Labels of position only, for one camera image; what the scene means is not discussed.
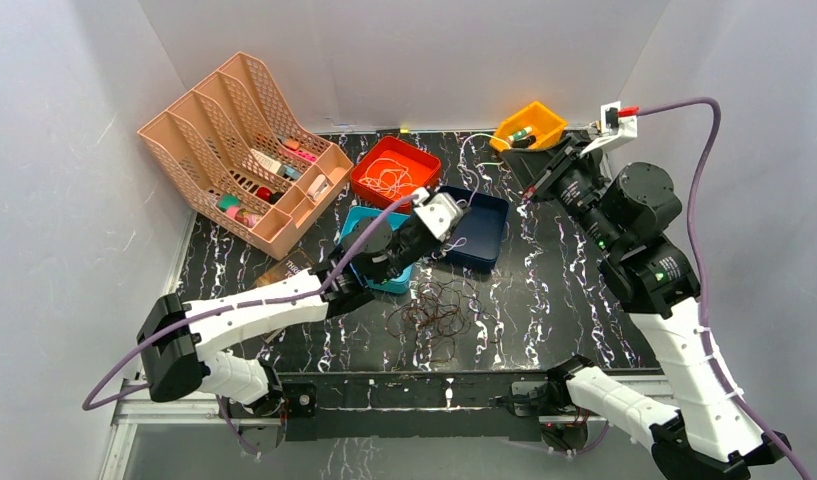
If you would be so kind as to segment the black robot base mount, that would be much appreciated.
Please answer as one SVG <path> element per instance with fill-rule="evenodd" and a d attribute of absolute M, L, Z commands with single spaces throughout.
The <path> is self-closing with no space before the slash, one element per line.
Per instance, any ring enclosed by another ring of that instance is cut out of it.
<path fill-rule="evenodd" d="M 284 373 L 282 403 L 254 414 L 225 400 L 237 432 L 266 452 L 276 441 L 351 437 L 476 438 L 540 442 L 564 455 L 594 449 L 607 423 L 580 407 L 558 407 L 545 372 L 443 371 Z"/>

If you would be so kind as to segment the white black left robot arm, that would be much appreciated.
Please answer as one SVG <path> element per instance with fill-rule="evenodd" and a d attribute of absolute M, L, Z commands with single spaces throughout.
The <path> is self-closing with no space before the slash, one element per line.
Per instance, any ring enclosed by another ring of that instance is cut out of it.
<path fill-rule="evenodd" d="M 231 347 L 303 323 L 346 315 L 373 300 L 373 284 L 399 277 L 441 250 L 468 210 L 463 200 L 425 188 L 409 217 L 392 227 L 380 213 L 357 221 L 321 262 L 264 287 L 206 301 L 159 298 L 137 335 L 149 397 L 156 403 L 193 392 L 231 399 L 259 416 L 278 411 L 283 388 L 273 366 Z"/>

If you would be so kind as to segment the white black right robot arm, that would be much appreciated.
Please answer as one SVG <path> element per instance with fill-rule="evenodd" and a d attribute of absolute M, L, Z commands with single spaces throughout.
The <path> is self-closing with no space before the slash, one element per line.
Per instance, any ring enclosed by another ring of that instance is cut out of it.
<path fill-rule="evenodd" d="M 682 209 L 669 174 L 635 162 L 606 177 L 601 151 L 575 134 L 546 149 L 505 150 L 501 159 L 526 200 L 558 202 L 602 252 L 599 272 L 675 399 L 661 403 L 576 355 L 551 368 L 545 386 L 513 396 L 510 407 L 601 415 L 648 450 L 668 479 L 747 479 L 752 467 L 780 460 L 786 436 L 765 432 L 711 366 L 718 349 L 699 322 L 700 282 L 665 233 Z"/>

